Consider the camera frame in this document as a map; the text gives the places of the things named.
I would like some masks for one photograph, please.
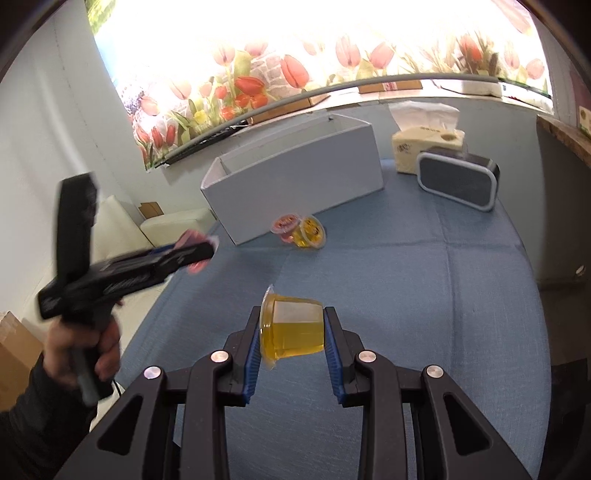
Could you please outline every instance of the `tulip mural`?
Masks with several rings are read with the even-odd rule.
[[[170,1],[182,18],[202,14],[198,2]],[[234,1],[228,0],[229,11],[241,11],[242,4],[232,10]],[[201,22],[189,39],[172,16],[161,15],[164,0],[160,7],[158,1],[128,0],[137,3],[142,25],[153,19],[146,33],[138,33],[142,48],[118,48],[129,41],[131,20],[118,13],[119,3],[105,22],[109,28],[97,27],[95,39],[147,169],[212,128],[323,86],[433,72],[495,76],[548,90],[537,32],[515,0],[421,0],[416,18],[392,21],[390,28],[384,19],[397,17],[398,1],[380,4],[379,16],[375,8],[357,9],[355,27],[350,11],[330,10],[330,28],[322,30],[296,9],[290,22],[275,28],[280,20],[273,9],[262,9],[256,36],[241,39],[237,32],[249,35],[244,16],[228,15],[223,29]],[[421,35],[414,34],[417,25]],[[415,43],[405,43],[409,38]]]

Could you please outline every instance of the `red tulip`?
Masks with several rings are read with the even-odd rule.
[[[215,91],[213,92],[213,94],[219,98],[220,100],[224,100],[224,98],[226,97],[226,95],[228,94],[228,89],[226,88],[225,85],[220,85],[219,87],[216,87]]]
[[[390,43],[383,41],[369,54],[369,62],[375,69],[383,70],[394,58],[394,49]]]
[[[209,97],[212,92],[212,84],[211,82],[205,82],[203,85],[199,87],[199,95],[203,98]]]
[[[220,110],[220,115],[224,120],[232,120],[235,117],[234,109],[231,106],[225,106]]]
[[[336,42],[336,57],[343,67],[354,69],[361,62],[361,53],[357,45],[352,44],[348,35],[340,37]]]
[[[150,136],[146,133],[146,130],[144,130],[143,128],[141,128],[139,125],[135,126],[135,134],[138,136],[138,138],[144,142],[144,143],[149,143],[150,142]]]
[[[158,149],[162,148],[162,145],[164,145],[164,138],[162,138],[160,130],[156,127],[152,127],[152,138],[154,139],[154,146]]]
[[[310,74],[304,66],[291,55],[281,60],[281,71],[287,83],[293,88],[304,88],[310,80]]]
[[[304,46],[304,50],[308,53],[308,55],[318,55],[316,45],[314,45],[311,41],[302,40],[302,45]]]
[[[236,105],[239,106],[240,108],[244,108],[248,105],[248,102],[251,101],[251,98],[244,94],[241,93],[240,95],[236,96]]]
[[[186,100],[191,95],[191,84],[187,80],[169,80],[168,86],[176,98]]]
[[[230,65],[234,57],[236,56],[236,50],[231,45],[218,45],[216,49],[213,51],[213,59],[218,65],[222,67],[227,67]]]
[[[248,96],[261,93],[265,87],[265,83],[256,77],[238,77],[234,82],[234,85],[240,88],[240,90],[242,90]]]
[[[269,103],[269,99],[263,93],[257,93],[251,97],[251,105],[253,108],[260,108]]]
[[[266,41],[255,41],[247,43],[244,50],[246,50],[251,57],[260,57],[265,53],[269,44]]]
[[[169,125],[168,128],[166,129],[166,144],[169,147],[173,146],[174,141],[177,138],[177,129],[174,127],[174,125]]]
[[[158,102],[154,100],[152,97],[142,97],[140,100],[140,104],[142,110],[146,112],[148,115],[156,116],[160,113],[160,108],[158,108]]]
[[[525,69],[527,70],[529,78],[532,80],[538,80],[542,78],[546,67],[544,67],[544,64],[540,59],[534,59],[526,65]]]
[[[144,165],[148,164],[148,152],[146,152],[146,149],[143,145],[138,145],[139,149],[142,152],[142,157],[144,158]]]
[[[505,63],[511,70],[517,70],[519,68],[521,64],[519,62],[519,55],[517,55],[515,47],[511,42],[507,42],[507,45],[505,45],[503,56],[505,57]]]
[[[460,45],[460,51],[462,52],[462,55],[464,55],[466,61],[478,63],[482,60],[480,47],[469,34],[463,35],[458,43]]]

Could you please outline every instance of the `jelly cup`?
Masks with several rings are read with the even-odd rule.
[[[261,355],[271,368],[280,358],[324,348],[324,316],[317,300],[284,297],[271,285],[263,297],[259,324]]]
[[[281,240],[283,240],[286,244],[290,244],[293,242],[291,233],[298,227],[300,220],[300,216],[296,215],[295,213],[289,213],[279,217],[277,220],[275,220],[275,222],[273,222],[273,225],[271,226],[271,232],[279,235]]]
[[[326,243],[326,232],[316,217],[312,215],[300,220],[300,224],[292,231],[293,242],[302,248],[322,248]]]

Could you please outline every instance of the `open cardboard box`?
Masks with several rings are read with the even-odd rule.
[[[371,83],[370,85],[359,85],[359,93],[391,92],[393,90],[422,90],[423,84],[420,80],[402,80],[401,82]]]
[[[0,313],[0,411],[9,410],[29,384],[43,344],[11,313]]]
[[[248,123],[250,125],[256,125],[270,120],[271,118],[276,118],[281,115],[287,115],[288,113],[304,110],[306,108],[310,108],[311,106],[318,105],[321,101],[327,99],[329,96],[330,95],[328,93],[324,93],[322,95],[316,95],[309,98],[302,98],[301,100],[296,100],[295,102],[288,103],[284,106],[278,106],[277,108],[273,108],[267,112],[253,115],[248,119]]]

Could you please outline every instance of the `pink jelly cup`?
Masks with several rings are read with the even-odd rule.
[[[203,242],[208,242],[213,246],[213,251],[215,252],[219,246],[219,238],[216,236],[207,236],[201,232],[196,230],[187,230],[184,234],[181,235],[181,238],[177,240],[174,244],[175,248],[181,247],[189,247],[190,245],[201,244]],[[192,263],[187,267],[187,271],[190,274],[195,274],[201,272],[207,264],[209,260],[202,260],[197,263]]]
[[[293,242],[291,233],[300,224],[300,220],[301,217],[295,213],[289,213],[279,217],[273,222],[273,225],[271,225],[271,232],[279,235],[281,240],[283,240],[286,244],[290,244]]]

